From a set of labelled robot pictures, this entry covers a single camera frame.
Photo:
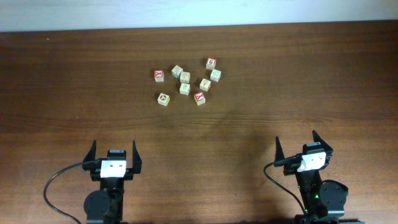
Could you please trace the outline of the red Y wooden block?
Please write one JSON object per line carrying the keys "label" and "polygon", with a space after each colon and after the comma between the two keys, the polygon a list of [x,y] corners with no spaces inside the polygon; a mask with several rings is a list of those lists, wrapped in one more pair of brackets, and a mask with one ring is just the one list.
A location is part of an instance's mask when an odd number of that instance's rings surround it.
{"label": "red Y wooden block", "polygon": [[203,92],[198,92],[194,94],[195,103],[200,106],[206,102],[206,98]]}

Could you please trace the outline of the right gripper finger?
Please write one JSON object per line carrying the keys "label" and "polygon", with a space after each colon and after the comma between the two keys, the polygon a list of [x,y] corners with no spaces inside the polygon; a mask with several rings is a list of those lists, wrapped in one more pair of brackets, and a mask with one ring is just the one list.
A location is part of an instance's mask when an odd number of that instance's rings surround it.
{"label": "right gripper finger", "polygon": [[279,140],[279,137],[275,137],[275,159],[274,162],[280,162],[285,159],[283,149]]}
{"label": "right gripper finger", "polygon": [[322,148],[325,150],[326,153],[332,153],[333,152],[333,148],[331,146],[329,146],[321,137],[320,135],[313,130],[312,131],[312,136],[313,136],[313,141],[314,142],[319,142],[322,146]]}

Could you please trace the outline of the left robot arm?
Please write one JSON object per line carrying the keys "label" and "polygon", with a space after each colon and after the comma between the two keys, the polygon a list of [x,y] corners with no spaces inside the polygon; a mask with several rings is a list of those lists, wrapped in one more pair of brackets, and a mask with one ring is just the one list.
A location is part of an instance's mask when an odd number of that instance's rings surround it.
{"label": "left robot arm", "polygon": [[84,201],[87,223],[121,223],[123,220],[124,183],[141,172],[142,159],[136,143],[132,144],[132,167],[127,167],[125,150],[109,150],[105,158],[96,158],[96,142],[81,165],[90,173],[99,190],[90,193]]}

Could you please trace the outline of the round face wooden block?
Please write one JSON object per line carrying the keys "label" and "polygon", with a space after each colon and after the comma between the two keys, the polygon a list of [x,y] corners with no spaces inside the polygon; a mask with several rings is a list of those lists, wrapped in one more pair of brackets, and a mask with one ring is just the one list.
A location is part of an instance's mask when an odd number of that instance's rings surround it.
{"label": "round face wooden block", "polygon": [[169,97],[169,95],[166,95],[165,93],[160,93],[157,101],[158,101],[158,104],[160,104],[162,106],[167,106],[170,101],[170,97]]}

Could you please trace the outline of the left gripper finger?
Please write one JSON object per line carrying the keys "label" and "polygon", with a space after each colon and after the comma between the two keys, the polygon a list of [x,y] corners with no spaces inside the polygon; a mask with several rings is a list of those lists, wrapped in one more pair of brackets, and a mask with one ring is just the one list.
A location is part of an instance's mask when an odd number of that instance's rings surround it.
{"label": "left gripper finger", "polygon": [[132,159],[133,159],[133,169],[134,170],[141,170],[142,167],[142,159],[138,153],[136,142],[133,141],[132,143]]}
{"label": "left gripper finger", "polygon": [[91,148],[89,150],[89,152],[87,153],[87,155],[85,156],[83,162],[90,162],[95,160],[95,155],[96,155],[96,141],[94,140]]}

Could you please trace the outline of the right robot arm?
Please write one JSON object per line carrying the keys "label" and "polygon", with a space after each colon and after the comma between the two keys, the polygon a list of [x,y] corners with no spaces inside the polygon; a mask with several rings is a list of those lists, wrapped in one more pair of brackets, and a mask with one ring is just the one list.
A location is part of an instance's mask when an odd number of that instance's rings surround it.
{"label": "right robot arm", "polygon": [[333,149],[316,131],[312,131],[312,136],[313,141],[304,144],[302,152],[291,157],[284,156],[276,138],[273,166],[283,167],[285,176],[296,178],[303,214],[295,216],[295,223],[338,223],[345,214],[348,188],[335,180],[322,180],[320,171],[329,165]]}

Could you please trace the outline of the ice cream wooden block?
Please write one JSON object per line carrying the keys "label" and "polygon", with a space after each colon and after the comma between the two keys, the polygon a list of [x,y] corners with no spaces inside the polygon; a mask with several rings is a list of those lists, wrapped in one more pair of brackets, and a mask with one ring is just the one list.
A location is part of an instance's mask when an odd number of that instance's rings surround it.
{"label": "ice cream wooden block", "polygon": [[211,88],[211,82],[203,78],[200,82],[200,89],[203,91],[209,91],[210,88]]}

